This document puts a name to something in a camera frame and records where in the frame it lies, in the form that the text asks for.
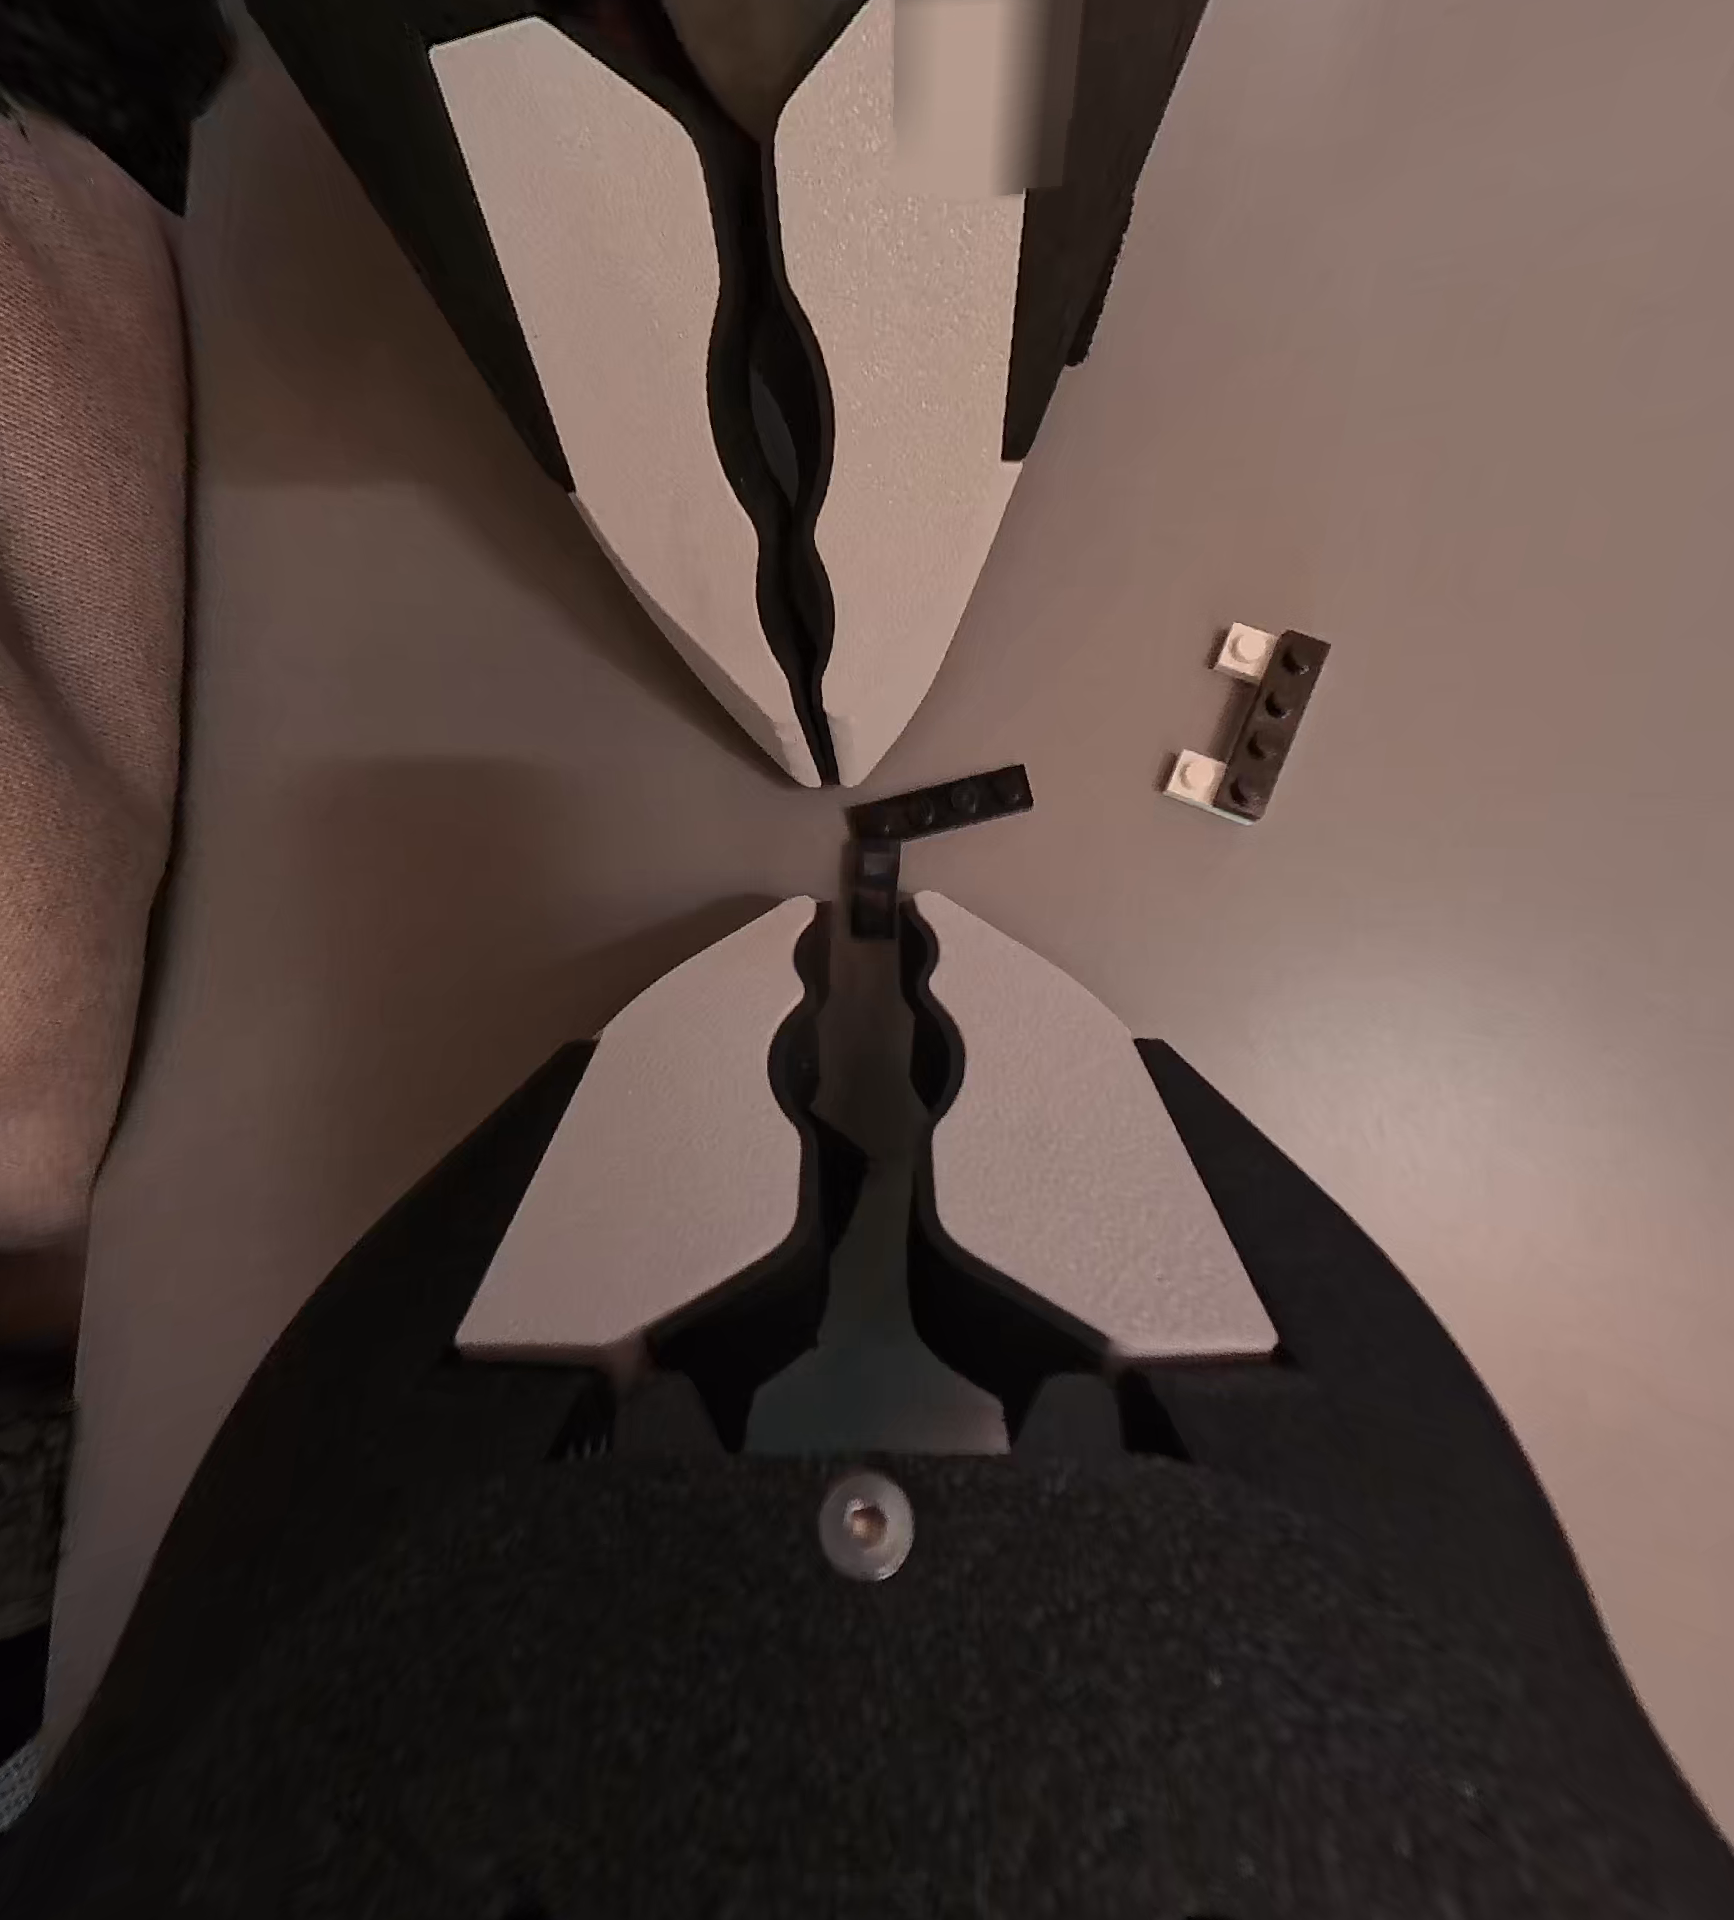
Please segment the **black furry cloth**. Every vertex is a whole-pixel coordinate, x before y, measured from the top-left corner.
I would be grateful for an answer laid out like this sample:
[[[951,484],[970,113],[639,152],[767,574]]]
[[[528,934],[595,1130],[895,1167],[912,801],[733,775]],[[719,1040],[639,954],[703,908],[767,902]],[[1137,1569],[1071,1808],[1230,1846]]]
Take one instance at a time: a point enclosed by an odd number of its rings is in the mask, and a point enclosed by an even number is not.
[[[0,2],[0,125],[62,125],[181,217],[194,128],[234,55],[216,2]]]

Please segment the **long black lego plate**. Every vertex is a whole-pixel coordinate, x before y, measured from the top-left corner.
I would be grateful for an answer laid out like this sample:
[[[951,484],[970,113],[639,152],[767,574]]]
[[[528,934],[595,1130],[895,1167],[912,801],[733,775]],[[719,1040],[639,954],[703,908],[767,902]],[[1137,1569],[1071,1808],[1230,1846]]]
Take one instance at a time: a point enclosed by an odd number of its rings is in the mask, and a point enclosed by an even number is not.
[[[1013,763],[854,804],[848,831],[859,844],[904,847],[1013,819],[1032,807],[1025,767]]]

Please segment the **black and white lego assembly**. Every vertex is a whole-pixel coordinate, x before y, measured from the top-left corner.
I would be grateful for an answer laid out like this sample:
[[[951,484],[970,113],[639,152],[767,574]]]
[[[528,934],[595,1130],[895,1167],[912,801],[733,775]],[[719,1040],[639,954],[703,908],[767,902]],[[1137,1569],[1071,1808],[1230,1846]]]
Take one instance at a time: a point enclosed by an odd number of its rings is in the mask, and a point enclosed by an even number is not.
[[[1219,754],[1180,751],[1160,794],[1171,802],[1254,826],[1264,821],[1312,709],[1331,644],[1299,630],[1225,626],[1212,673],[1243,690]]]

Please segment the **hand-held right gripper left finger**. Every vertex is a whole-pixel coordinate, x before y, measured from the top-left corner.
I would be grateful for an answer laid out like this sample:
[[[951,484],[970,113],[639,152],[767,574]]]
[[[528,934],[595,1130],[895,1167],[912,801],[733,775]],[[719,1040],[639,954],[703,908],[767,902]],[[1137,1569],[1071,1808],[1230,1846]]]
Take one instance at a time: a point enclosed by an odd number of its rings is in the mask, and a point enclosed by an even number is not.
[[[683,1381],[721,1451],[809,1355],[865,1152],[819,1110],[832,906],[783,899],[591,1040],[456,1332],[468,1365]]]

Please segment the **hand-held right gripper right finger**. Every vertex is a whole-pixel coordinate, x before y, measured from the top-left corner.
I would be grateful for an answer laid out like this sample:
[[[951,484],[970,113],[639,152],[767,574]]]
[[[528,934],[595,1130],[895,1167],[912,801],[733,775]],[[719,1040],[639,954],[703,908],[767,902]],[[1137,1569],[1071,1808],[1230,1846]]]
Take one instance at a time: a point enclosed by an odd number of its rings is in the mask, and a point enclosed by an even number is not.
[[[1280,1337],[1132,1029],[939,890],[901,904],[906,1296],[1008,1443],[1051,1381],[1270,1365]]]

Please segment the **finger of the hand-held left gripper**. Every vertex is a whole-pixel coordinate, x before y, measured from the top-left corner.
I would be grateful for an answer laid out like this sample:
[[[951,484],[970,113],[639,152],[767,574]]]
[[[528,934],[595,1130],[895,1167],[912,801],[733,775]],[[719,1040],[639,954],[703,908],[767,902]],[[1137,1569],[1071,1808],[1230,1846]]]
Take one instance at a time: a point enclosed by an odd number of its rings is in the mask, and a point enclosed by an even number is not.
[[[1025,194],[941,190],[899,156],[887,2],[814,58],[771,160],[783,277],[829,399],[819,706],[855,789],[925,701],[1020,477],[1003,436]]]
[[[733,374],[709,171],[672,89],[573,26],[505,20],[427,52],[573,507],[662,637],[802,789],[825,776],[777,652],[767,469],[724,452]]]

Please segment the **beige cloth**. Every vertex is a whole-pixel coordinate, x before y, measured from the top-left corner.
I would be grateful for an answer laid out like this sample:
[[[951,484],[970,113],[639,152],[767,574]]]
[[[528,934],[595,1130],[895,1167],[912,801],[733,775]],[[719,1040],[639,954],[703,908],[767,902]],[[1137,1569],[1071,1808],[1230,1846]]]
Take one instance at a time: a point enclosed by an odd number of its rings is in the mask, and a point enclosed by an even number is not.
[[[159,204],[0,96],[0,1253],[74,1236],[172,848],[189,389]]]

